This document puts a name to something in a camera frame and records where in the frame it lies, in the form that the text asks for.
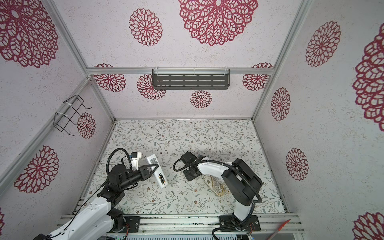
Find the white remote control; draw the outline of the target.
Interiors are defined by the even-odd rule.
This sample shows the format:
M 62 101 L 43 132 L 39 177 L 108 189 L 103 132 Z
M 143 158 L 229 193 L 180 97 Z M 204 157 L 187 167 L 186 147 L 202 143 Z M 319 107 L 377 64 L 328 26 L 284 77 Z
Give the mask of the white remote control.
M 147 162 L 150 165 L 155 165 L 155 166 L 152 166 L 152 170 L 154 172 L 153 176 L 155 177 L 160 188 L 161 189 L 165 188 L 169 184 L 169 182 L 166 179 L 165 173 L 164 173 L 164 171 L 161 167 L 161 164 L 158 161 L 156 155 L 153 154 L 153 155 L 148 156 Z

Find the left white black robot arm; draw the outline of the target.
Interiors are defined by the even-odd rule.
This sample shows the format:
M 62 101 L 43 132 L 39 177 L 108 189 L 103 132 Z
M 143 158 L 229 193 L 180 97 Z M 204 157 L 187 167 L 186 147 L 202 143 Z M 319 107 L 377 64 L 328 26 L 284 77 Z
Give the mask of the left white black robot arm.
M 110 169 L 110 162 L 115 153 L 122 151 L 129 164 L 124 159 Z M 129 154 L 123 148 L 115 149 L 106 163 L 107 178 L 101 184 L 101 191 L 91 203 L 85 201 L 87 207 L 79 210 L 66 224 L 48 235 L 39 234 L 36 240 L 97 240 L 110 232 L 120 232 L 126 227 L 124 213 L 116 206 L 125 196 L 125 191 L 138 185 L 138 182 L 149 179 L 159 168 L 158 164 L 140 166 L 134 169 L 132 158 L 139 159 L 140 154 Z

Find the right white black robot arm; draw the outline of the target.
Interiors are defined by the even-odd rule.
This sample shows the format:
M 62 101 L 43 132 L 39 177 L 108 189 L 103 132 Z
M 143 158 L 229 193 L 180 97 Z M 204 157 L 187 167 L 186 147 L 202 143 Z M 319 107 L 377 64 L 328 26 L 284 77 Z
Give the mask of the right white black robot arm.
M 260 195 L 262 180 L 239 158 L 225 163 L 186 152 L 175 161 L 173 170 L 183 172 L 188 181 L 202 175 L 222 179 L 236 200 L 232 213 L 235 223 L 245 221 L 253 213 L 255 205 L 263 202 Z

